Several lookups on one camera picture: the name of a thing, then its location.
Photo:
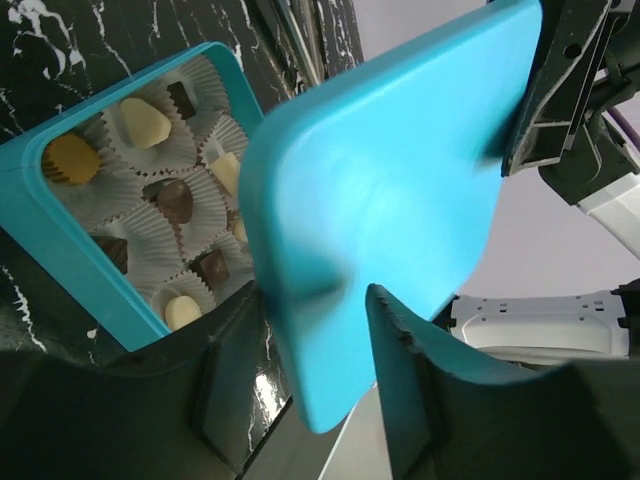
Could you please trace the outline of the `dark square chocolate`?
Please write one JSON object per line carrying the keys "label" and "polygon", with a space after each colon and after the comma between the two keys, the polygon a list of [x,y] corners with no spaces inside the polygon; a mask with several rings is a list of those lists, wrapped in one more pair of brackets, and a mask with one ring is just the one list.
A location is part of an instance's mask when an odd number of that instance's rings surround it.
{"label": "dark square chocolate", "polygon": [[200,255],[190,263],[189,268],[212,291],[221,287],[230,278],[229,268],[220,249]]}

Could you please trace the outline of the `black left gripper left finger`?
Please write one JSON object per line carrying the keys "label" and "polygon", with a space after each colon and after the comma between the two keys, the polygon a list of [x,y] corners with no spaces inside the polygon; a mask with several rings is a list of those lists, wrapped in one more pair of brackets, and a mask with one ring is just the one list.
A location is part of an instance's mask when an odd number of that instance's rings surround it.
{"label": "black left gripper left finger", "polygon": [[248,284],[202,319],[103,368],[3,352],[2,477],[238,477],[259,313],[258,289]]}

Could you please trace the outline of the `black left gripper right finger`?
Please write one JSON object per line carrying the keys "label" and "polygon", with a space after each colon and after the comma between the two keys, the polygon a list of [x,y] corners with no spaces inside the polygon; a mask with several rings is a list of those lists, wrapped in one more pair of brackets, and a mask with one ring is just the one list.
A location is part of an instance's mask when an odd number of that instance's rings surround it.
{"label": "black left gripper right finger", "polygon": [[574,361],[531,371],[493,358],[366,293],[396,479],[635,479],[639,364]]}

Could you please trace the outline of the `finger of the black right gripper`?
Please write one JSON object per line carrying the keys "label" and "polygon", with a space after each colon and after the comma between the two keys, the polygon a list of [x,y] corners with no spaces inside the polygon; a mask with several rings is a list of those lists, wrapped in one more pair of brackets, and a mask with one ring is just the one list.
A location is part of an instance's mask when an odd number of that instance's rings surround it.
{"label": "finger of the black right gripper", "polygon": [[553,165],[577,133],[608,41],[610,1],[543,1],[541,33],[501,173]]}

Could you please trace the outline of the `round brown chocolate piece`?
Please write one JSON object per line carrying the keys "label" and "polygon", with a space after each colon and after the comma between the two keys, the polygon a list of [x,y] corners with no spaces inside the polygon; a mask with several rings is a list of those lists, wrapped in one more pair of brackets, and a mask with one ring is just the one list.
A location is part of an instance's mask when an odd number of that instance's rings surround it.
{"label": "round brown chocolate piece", "polygon": [[101,158],[82,137],[74,133],[63,134],[44,149],[41,169],[54,183],[67,186],[84,185],[98,172]]}

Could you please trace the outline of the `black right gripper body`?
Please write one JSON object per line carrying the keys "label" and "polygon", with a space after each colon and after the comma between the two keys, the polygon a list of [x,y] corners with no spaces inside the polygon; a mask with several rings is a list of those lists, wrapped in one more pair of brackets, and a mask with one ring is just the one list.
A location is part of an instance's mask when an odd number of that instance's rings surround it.
{"label": "black right gripper body", "polygon": [[543,181],[569,205],[639,172],[628,142],[605,118],[639,93],[639,3],[610,2],[608,41],[574,141],[558,163],[538,168]]}

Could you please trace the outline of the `teal tin lid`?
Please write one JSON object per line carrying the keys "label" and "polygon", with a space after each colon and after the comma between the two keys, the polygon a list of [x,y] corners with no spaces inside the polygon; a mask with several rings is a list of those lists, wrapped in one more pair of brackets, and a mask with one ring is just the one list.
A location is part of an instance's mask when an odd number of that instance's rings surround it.
{"label": "teal tin lid", "polygon": [[239,206],[303,422],[333,429],[375,379],[379,284],[424,319],[481,259],[542,26],[493,1],[271,111]]}

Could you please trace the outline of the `cream heart chocolate piece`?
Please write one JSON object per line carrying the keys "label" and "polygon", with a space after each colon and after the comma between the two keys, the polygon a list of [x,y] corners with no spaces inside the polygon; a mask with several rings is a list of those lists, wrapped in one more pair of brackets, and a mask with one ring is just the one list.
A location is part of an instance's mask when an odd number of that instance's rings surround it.
{"label": "cream heart chocolate piece", "polygon": [[151,104],[139,98],[127,98],[120,105],[120,115],[131,144],[148,149],[168,139],[170,119]]}

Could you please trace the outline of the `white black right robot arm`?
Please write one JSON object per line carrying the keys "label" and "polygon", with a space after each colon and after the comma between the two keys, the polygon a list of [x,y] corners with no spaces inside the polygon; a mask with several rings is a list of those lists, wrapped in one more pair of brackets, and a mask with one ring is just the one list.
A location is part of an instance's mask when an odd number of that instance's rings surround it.
{"label": "white black right robot arm", "polygon": [[[534,168],[567,204],[639,250],[639,136],[619,105],[639,91],[635,1],[546,1],[501,172]],[[533,365],[639,353],[639,285],[565,297],[458,296],[438,317],[455,338]]]}

